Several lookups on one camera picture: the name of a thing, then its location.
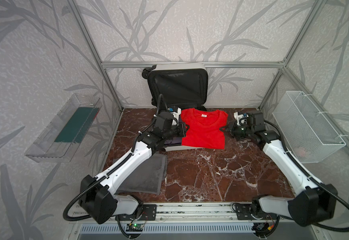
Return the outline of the red t-shirt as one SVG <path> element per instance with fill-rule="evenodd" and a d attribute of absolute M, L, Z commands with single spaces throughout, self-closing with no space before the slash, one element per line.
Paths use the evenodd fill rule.
<path fill-rule="evenodd" d="M 228 114 L 221 110 L 205 112 L 197 109 L 181 111 L 181 120 L 188 126 L 183 146 L 217 149 L 225 147 L 225 136 L 220 128 L 227 125 Z"/>

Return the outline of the white black suitcase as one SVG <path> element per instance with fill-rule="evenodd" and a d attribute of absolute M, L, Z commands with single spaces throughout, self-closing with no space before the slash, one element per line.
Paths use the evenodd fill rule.
<path fill-rule="evenodd" d="M 151 104 L 161 111 L 170 107 L 206 110 L 208 73 L 204 64 L 154 65 L 141 75 L 147 80 Z"/>

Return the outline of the grey towel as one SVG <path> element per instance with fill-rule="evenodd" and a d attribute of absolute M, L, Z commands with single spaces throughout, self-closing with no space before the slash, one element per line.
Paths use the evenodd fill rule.
<path fill-rule="evenodd" d="M 120 185 L 116 194 L 146 193 L 159 195 L 161 183 L 166 178 L 168 157 L 154 154 L 140 164 Z"/>

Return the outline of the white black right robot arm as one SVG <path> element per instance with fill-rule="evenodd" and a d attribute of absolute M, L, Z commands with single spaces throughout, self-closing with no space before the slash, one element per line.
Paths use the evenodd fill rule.
<path fill-rule="evenodd" d="M 336 188 L 324 185 L 289 151 L 277 128 L 268 130 L 269 123 L 260 111 L 234 113 L 234 121 L 220 130 L 236 140 L 249 139 L 277 165 L 294 190 L 293 198 L 260 195 L 252 198 L 250 214 L 262 219 L 267 214 L 287 217 L 306 227 L 333 218 Z"/>

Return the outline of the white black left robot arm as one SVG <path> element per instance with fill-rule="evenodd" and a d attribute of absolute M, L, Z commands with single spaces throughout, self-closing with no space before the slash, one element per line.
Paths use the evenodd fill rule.
<path fill-rule="evenodd" d="M 143 202 L 140 199 L 116 192 L 142 163 L 163 149 L 166 141 L 185 136 L 186 126 L 180 115 L 181 109 L 155 114 L 152 123 L 138 133 L 131 149 L 116 163 L 95 177 L 86 176 L 82 180 L 78 203 L 88 218 L 103 224 L 118 215 L 141 215 Z"/>

